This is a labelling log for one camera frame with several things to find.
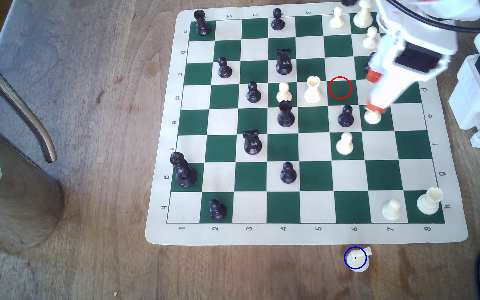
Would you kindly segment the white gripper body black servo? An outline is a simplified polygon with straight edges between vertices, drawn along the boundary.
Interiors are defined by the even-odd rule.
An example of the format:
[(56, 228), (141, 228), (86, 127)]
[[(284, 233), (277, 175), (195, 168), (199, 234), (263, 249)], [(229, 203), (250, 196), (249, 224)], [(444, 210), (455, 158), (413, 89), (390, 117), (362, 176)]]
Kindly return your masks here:
[(456, 33), (411, 17), (380, 17), (382, 82), (428, 81), (447, 69), (458, 49)]

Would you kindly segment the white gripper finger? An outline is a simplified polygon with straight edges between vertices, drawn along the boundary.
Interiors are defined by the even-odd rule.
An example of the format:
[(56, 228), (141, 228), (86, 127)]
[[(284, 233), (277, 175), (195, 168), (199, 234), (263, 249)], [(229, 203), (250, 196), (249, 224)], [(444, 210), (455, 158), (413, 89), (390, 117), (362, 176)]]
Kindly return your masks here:
[(370, 92), (366, 104), (368, 111), (384, 113), (410, 85), (418, 80), (418, 74), (410, 70), (391, 69), (388, 71), (389, 74), (379, 79)]
[(370, 60), (366, 64), (366, 79), (371, 83), (376, 83), (383, 76), (387, 76), (389, 71), (384, 66), (387, 58), (387, 51), (376, 51), (371, 53)]

